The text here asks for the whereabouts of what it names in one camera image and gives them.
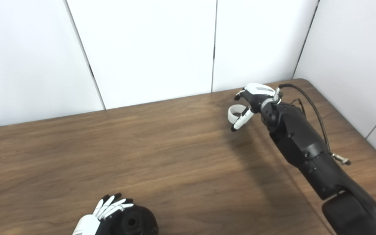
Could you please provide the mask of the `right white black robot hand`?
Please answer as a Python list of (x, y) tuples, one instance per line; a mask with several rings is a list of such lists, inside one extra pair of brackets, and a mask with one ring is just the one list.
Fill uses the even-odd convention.
[(231, 131), (236, 132), (245, 125), (255, 114), (261, 114), (261, 119), (267, 127), (276, 125), (278, 118), (275, 107), (282, 101), (280, 89), (267, 85), (249, 83), (239, 91), (234, 100), (244, 98), (248, 106), (232, 105), (228, 109), (228, 120), (232, 124)]

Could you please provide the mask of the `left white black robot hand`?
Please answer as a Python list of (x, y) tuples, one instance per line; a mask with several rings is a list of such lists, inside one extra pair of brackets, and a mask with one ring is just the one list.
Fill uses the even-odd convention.
[(104, 195), (92, 213), (80, 218), (72, 234), (108, 235), (117, 217), (133, 206), (133, 199), (122, 199), (121, 193)]

